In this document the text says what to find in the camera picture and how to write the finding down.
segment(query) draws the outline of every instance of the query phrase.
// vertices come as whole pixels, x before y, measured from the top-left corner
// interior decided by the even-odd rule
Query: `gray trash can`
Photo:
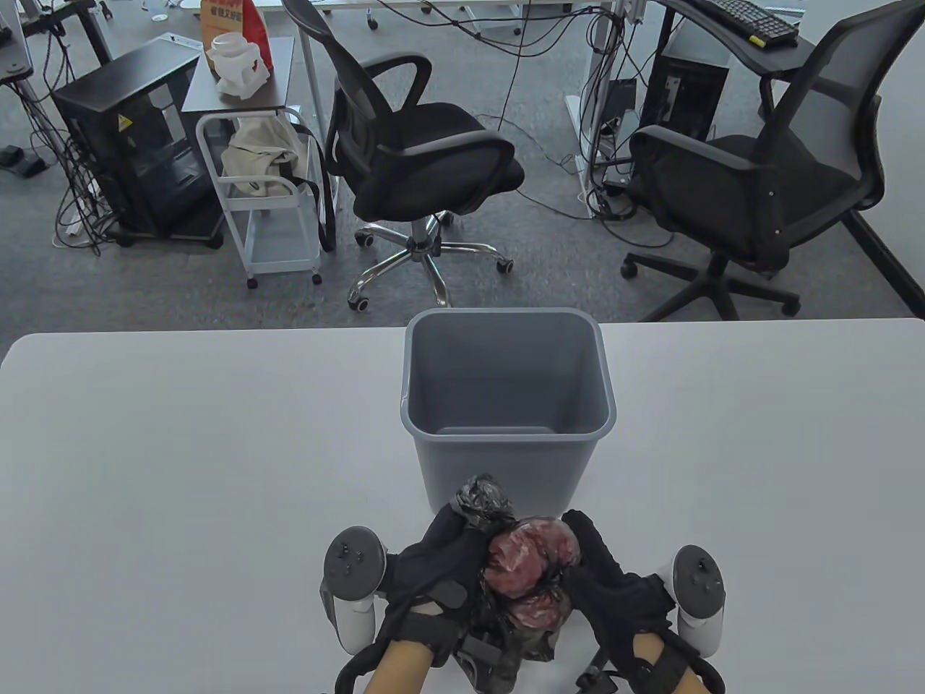
[[[616,416],[600,327],[581,311],[432,309],[408,324],[401,421],[434,511],[487,472],[519,516],[561,514]]]

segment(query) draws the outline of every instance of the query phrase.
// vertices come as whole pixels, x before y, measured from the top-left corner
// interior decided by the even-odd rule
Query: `black cable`
[[[526,0],[526,14],[528,15],[530,14],[531,5],[533,5],[533,0]],[[513,88],[514,88],[514,80],[517,79],[517,70],[520,69],[520,59],[521,59],[521,53],[524,50],[524,38],[525,37],[526,37],[526,22],[524,22],[524,26],[521,27],[521,42],[520,42],[520,45],[517,47],[517,61],[514,63],[514,72],[511,75],[511,83],[508,85],[507,96],[504,97],[504,105],[501,107],[501,115],[498,120],[498,130],[501,130],[501,124],[504,122],[504,114],[507,113],[508,102],[511,100],[511,92],[513,91]]]
[[[546,148],[543,147],[543,145],[540,143],[540,141],[539,141],[536,137],[534,137],[532,134],[530,134],[529,130],[527,130],[526,128],[522,128],[521,126],[517,125],[517,123],[515,123],[514,121],[512,121],[510,118],[502,118],[502,117],[500,117],[500,116],[492,116],[490,113],[476,113],[476,114],[475,114],[475,117],[476,117],[476,118],[494,118],[494,119],[497,120],[499,123],[504,122],[504,123],[507,123],[507,124],[510,125],[510,126],[513,126],[513,127],[516,128],[517,130],[519,130],[520,132],[522,132],[524,135],[526,135],[526,137],[530,140],[530,142],[536,145],[536,148],[542,153],[542,155],[543,155],[550,163],[555,164],[557,167],[559,167],[560,169],[562,169],[562,170],[563,170],[565,173],[567,173],[569,176],[574,176],[574,175],[578,172],[577,170],[575,170],[575,171],[570,171],[568,168],[565,167],[565,164],[566,164],[566,163],[568,163],[568,162],[570,162],[570,161],[573,161],[573,160],[575,159],[575,155],[565,155],[565,156],[564,156],[563,158],[561,158],[561,159],[556,159],[554,156],[550,156],[550,155],[549,155],[549,152],[546,151]]]

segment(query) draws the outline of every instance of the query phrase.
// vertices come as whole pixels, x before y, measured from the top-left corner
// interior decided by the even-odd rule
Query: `keyboard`
[[[719,22],[742,34],[758,48],[796,43],[799,34],[788,24],[748,0],[687,0]]]

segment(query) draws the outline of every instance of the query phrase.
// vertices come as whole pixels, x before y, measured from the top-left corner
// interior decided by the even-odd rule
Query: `black glove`
[[[434,651],[433,666],[442,666],[468,626],[489,540],[447,504],[420,542],[390,554],[379,584],[388,601],[382,626],[341,670],[335,694],[350,694],[356,677],[375,670],[393,640],[425,644]]]
[[[610,662],[632,685],[641,664],[633,654],[633,638],[667,631],[674,601],[657,576],[624,573],[585,514],[568,511],[562,521],[578,538],[582,557],[563,573],[562,585]]]

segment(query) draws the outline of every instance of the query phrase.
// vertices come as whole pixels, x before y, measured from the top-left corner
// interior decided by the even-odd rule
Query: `floor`
[[[148,4],[155,12],[167,14],[167,20],[152,22],[155,12],[144,11],[137,0],[110,2],[115,13],[110,26],[121,47],[131,48],[164,31],[198,37],[196,19],[175,8],[161,8],[160,0],[148,0]],[[415,19],[437,20],[416,10],[408,13]],[[410,46],[428,55],[434,75],[425,100],[452,101],[476,114],[500,112],[513,70],[512,57],[452,27],[415,26],[385,8],[376,11],[376,18],[378,31],[366,27],[362,12],[342,11],[328,20],[340,40],[361,59]],[[584,19],[577,20],[553,50],[521,63],[507,118],[536,142],[515,128],[502,128],[516,145],[526,170],[522,190],[579,216],[584,208],[576,197],[577,180],[550,163],[537,143],[557,160],[575,149],[562,97],[581,87],[586,24]],[[659,25],[660,8],[650,3],[647,21],[632,46],[636,62],[644,61],[654,49]],[[279,14],[268,18],[268,26],[272,35],[294,33]],[[548,22],[535,22],[526,40],[548,27]],[[93,54],[80,25],[70,20],[66,28],[78,73],[92,69]],[[517,41],[506,33],[510,28],[490,31]],[[36,37],[31,48],[33,59],[41,64],[44,37]],[[320,53],[315,52],[321,89],[331,94],[333,70]],[[294,103],[308,104],[298,51],[296,63],[290,96]],[[410,72],[399,70],[388,77],[381,80],[383,89],[390,100],[397,101]],[[734,69],[717,115],[717,132],[756,132],[760,128],[757,107],[757,81],[747,71]],[[484,122],[497,121],[486,118]],[[28,146],[28,139],[29,128],[19,104],[9,90],[0,91],[0,143]],[[17,338],[32,332],[399,326],[433,305],[421,268],[406,266],[369,287],[367,313],[357,315],[348,309],[346,293],[355,276],[391,252],[385,243],[369,249],[353,243],[352,230],[358,225],[349,196],[339,213],[339,249],[324,258],[323,285],[313,286],[301,274],[263,276],[260,287],[249,291],[230,242],[219,251],[182,242],[139,242],[129,249],[109,244],[101,257],[88,251],[54,249],[52,223],[63,190],[64,178],[57,167],[31,180],[10,175],[0,179],[0,209],[5,217],[0,232],[0,355]],[[666,239],[665,232],[645,214],[615,230],[635,242]],[[492,242],[516,259],[513,274],[502,277],[488,260],[441,258],[441,271],[459,306],[565,305],[584,309],[602,322],[632,321],[680,288],[678,280],[645,269],[632,282],[622,279],[617,269],[623,254],[631,249],[627,243],[612,237],[596,221],[559,217],[512,193],[489,199],[445,238]],[[660,253],[693,263],[703,263],[707,257],[705,249],[684,238],[676,238]],[[744,270],[733,272],[748,275]],[[802,294],[799,318],[909,315],[841,227],[796,249],[790,265],[771,284]],[[736,304],[744,319],[781,318],[772,304],[739,297]],[[713,320],[716,315],[707,300],[700,300],[673,319]]]

